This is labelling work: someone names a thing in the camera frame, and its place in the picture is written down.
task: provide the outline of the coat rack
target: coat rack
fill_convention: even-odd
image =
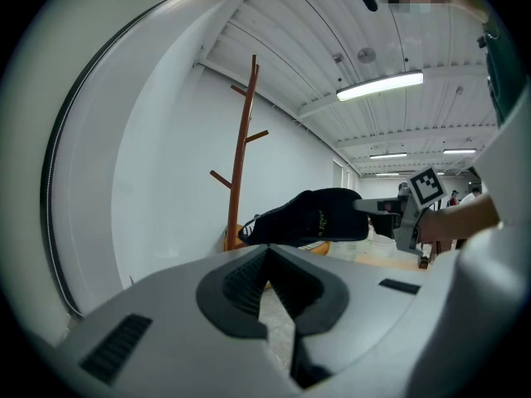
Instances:
[[[247,137],[249,133],[249,122],[251,120],[252,104],[255,98],[256,82],[258,80],[258,72],[260,66],[256,64],[256,55],[252,57],[251,78],[249,79],[249,86],[247,91],[244,91],[235,85],[231,85],[231,89],[240,95],[245,96],[246,101],[243,105],[243,113],[241,115],[240,133],[236,142],[236,153],[234,155],[234,167],[232,169],[232,181],[229,182],[215,171],[210,171],[210,175],[216,178],[221,184],[231,190],[231,198],[229,201],[229,216],[227,221],[227,248],[226,250],[233,250],[236,248],[236,224],[238,221],[238,207],[240,205],[240,190],[241,190],[241,176],[243,173],[243,160],[246,154],[246,145],[258,138],[262,138],[269,134],[267,130],[258,134]]]

